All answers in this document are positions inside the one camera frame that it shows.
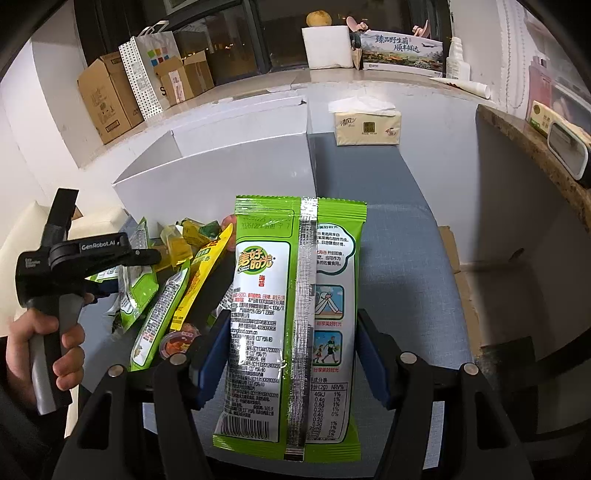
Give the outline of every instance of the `silver screw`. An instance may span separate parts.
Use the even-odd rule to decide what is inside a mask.
[[[124,369],[122,365],[113,365],[111,368],[109,368],[107,373],[110,377],[118,377],[123,373],[123,370]]]
[[[400,354],[400,360],[403,364],[412,365],[417,361],[417,356],[412,352],[404,352]]]
[[[172,357],[170,357],[170,363],[173,365],[182,365],[187,361],[187,355],[184,353],[175,353]]]
[[[466,364],[464,365],[464,372],[466,372],[468,375],[477,375],[479,370],[474,364]]]

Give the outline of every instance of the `barcode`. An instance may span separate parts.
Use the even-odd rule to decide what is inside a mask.
[[[257,440],[269,439],[268,421],[243,419],[231,415],[224,415],[220,429],[222,435],[248,437]]]

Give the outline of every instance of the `cartoon illustration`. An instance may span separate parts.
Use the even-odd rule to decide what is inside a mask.
[[[337,331],[314,332],[314,365],[339,365],[343,335]]]
[[[343,318],[345,292],[340,285],[316,285],[316,319],[340,320]]]

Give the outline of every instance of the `round yellow fruit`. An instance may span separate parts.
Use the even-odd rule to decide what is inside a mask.
[[[329,27],[332,25],[332,18],[324,10],[316,10],[306,17],[306,24],[309,27]]]

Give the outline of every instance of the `open cardboard box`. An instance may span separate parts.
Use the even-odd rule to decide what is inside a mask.
[[[307,123],[304,104],[183,125],[159,137],[113,188],[136,220],[146,217],[151,236],[185,217],[222,220],[236,195],[316,196]]]

